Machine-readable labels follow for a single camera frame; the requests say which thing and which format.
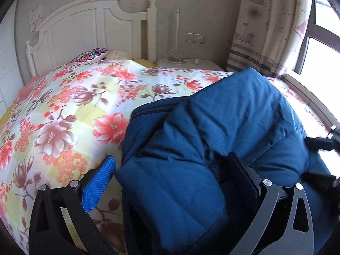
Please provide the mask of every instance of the paper note on wall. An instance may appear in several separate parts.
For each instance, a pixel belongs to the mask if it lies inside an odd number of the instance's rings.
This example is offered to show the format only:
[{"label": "paper note on wall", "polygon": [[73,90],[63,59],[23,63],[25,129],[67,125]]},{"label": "paper note on wall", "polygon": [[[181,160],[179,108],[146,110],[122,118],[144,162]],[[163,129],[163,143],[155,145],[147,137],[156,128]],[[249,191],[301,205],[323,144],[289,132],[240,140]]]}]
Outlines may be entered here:
[{"label": "paper note on wall", "polygon": [[41,24],[41,18],[37,20],[37,22],[35,22],[35,27],[38,28],[38,26]]},{"label": "paper note on wall", "polygon": [[33,23],[32,25],[30,25],[30,33],[35,31],[35,23]]},{"label": "paper note on wall", "polygon": [[33,25],[36,21],[38,21],[43,16],[42,5],[38,5],[35,9],[30,11],[30,26]]}]

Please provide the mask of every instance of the white nightstand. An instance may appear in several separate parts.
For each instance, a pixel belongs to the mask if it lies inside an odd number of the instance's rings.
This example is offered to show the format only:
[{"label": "white nightstand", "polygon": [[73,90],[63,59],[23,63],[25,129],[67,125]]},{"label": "white nightstand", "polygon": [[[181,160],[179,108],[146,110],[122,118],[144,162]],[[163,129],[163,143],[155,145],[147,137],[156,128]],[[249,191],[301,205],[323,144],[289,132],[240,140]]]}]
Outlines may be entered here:
[{"label": "white nightstand", "polygon": [[184,64],[174,64],[166,61],[165,58],[157,60],[157,67],[160,68],[180,68],[180,69],[201,69],[201,70],[212,70],[212,71],[223,71],[217,64],[211,60],[200,59],[198,64],[193,61],[188,61]]}]

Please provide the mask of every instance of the window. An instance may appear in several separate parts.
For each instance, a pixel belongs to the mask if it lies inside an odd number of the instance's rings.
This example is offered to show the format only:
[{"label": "window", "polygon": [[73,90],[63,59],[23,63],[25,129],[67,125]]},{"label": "window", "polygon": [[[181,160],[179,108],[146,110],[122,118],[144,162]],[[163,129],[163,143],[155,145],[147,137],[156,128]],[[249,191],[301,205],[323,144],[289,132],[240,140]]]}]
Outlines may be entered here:
[{"label": "window", "polygon": [[340,121],[340,19],[328,0],[313,0],[295,72]]}]

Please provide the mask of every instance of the blue jacket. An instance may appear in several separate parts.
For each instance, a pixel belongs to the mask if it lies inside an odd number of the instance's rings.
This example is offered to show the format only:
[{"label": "blue jacket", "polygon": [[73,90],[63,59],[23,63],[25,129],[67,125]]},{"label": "blue jacket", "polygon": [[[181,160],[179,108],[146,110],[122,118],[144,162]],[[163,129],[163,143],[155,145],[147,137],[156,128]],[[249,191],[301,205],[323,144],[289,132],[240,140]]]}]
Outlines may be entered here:
[{"label": "blue jacket", "polygon": [[192,96],[138,107],[116,173],[132,204],[125,229],[139,231],[126,235],[129,254],[139,254],[136,242],[160,255],[225,254],[235,245],[250,213],[222,163],[231,151],[262,179],[304,185],[317,252],[337,222],[323,197],[300,179],[306,171],[329,174],[305,137],[286,99],[251,68]]}]

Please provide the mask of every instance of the white wooden headboard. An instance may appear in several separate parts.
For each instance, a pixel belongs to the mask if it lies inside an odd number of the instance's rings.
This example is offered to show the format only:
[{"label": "white wooden headboard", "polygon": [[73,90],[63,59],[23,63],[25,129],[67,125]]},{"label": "white wooden headboard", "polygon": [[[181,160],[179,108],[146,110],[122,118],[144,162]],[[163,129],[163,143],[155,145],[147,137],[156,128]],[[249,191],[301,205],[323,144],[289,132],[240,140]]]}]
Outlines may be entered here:
[{"label": "white wooden headboard", "polygon": [[147,59],[156,61],[156,0],[147,12],[128,13],[119,0],[76,0],[48,16],[36,29],[38,42],[27,41],[32,76],[67,64],[83,52],[106,47],[133,59],[142,57],[142,20],[147,20]]}]

